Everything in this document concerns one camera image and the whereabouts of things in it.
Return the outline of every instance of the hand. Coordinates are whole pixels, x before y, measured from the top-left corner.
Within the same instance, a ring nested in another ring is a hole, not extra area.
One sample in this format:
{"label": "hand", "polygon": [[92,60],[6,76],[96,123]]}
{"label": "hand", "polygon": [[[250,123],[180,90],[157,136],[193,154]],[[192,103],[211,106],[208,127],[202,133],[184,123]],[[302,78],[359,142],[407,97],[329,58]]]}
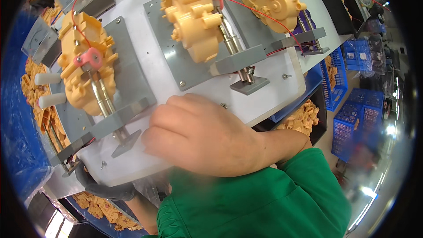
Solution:
{"label": "hand", "polygon": [[135,196],[136,190],[131,182],[114,187],[97,184],[97,182],[84,170],[83,163],[78,165],[75,169],[75,175],[79,182],[85,187],[85,190],[97,197],[113,201],[130,201]]}
{"label": "hand", "polygon": [[146,153],[186,170],[234,177],[266,167],[262,134],[218,104],[186,94],[157,107],[142,142]]}

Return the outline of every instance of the person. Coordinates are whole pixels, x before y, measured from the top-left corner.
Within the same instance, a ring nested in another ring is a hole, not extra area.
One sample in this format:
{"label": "person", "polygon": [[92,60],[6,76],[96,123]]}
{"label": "person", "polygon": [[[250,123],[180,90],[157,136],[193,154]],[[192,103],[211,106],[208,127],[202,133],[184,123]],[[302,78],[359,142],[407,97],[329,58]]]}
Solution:
{"label": "person", "polygon": [[[350,205],[322,151],[296,130],[255,132],[218,104],[185,94],[157,106],[141,140],[146,153],[175,165],[172,193],[159,209],[130,182],[98,185],[83,168],[77,177],[94,195],[124,200],[150,237],[331,238],[346,231]],[[275,163],[278,169],[269,167]]]}

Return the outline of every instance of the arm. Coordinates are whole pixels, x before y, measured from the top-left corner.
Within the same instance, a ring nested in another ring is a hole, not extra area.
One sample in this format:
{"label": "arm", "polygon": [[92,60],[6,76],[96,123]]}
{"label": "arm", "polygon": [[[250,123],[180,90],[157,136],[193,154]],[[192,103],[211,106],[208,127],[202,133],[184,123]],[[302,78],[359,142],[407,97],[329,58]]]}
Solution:
{"label": "arm", "polygon": [[263,160],[257,170],[272,164],[284,164],[299,152],[313,147],[310,138],[296,130],[280,129],[262,132],[263,137]]}
{"label": "arm", "polygon": [[311,147],[298,131],[255,132],[229,110],[189,93],[159,105],[141,140],[145,153],[218,177],[253,173]]}
{"label": "arm", "polygon": [[132,210],[138,221],[150,235],[157,235],[157,207],[138,191],[134,198],[125,201],[126,205]]}
{"label": "arm", "polygon": [[75,175],[88,193],[103,199],[110,199],[113,201],[123,200],[135,214],[144,229],[151,235],[157,234],[156,218],[158,209],[135,189],[132,182],[113,187],[99,185],[84,170],[82,161],[81,165],[75,169]]}

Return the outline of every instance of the floor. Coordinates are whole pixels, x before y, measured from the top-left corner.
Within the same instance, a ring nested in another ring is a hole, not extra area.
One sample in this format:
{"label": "floor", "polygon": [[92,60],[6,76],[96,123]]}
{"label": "floor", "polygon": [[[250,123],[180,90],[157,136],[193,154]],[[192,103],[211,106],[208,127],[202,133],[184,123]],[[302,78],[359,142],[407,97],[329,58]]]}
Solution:
{"label": "floor", "polygon": [[342,99],[341,103],[339,104],[338,108],[336,108],[335,112],[327,111],[327,131],[314,146],[322,150],[329,164],[329,167],[331,169],[335,168],[335,165],[338,162],[338,157],[331,154],[332,137],[333,137],[333,118],[335,117],[339,109],[344,104],[346,98],[351,93],[351,90],[354,87],[360,87],[359,79],[353,78],[356,75],[357,71],[347,71],[346,73],[347,73],[348,91],[345,94],[344,98]]}

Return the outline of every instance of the green sleeve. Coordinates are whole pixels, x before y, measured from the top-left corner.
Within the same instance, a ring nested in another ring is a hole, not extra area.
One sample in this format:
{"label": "green sleeve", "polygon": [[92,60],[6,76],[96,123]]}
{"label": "green sleeve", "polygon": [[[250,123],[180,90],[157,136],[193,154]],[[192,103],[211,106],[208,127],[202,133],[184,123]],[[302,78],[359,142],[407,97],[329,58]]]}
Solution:
{"label": "green sleeve", "polygon": [[346,230],[351,206],[319,148],[298,153],[285,163],[282,170],[310,195],[336,229]]}

